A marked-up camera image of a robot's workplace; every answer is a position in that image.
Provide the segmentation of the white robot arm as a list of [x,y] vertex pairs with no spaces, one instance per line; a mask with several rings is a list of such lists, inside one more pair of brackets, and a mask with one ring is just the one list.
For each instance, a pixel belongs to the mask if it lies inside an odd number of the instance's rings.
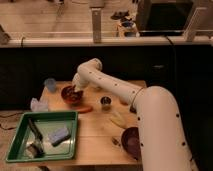
[[143,171],[199,171],[173,94],[161,86],[143,88],[101,70],[101,61],[91,59],[78,66],[72,82],[78,90],[93,83],[136,110]]

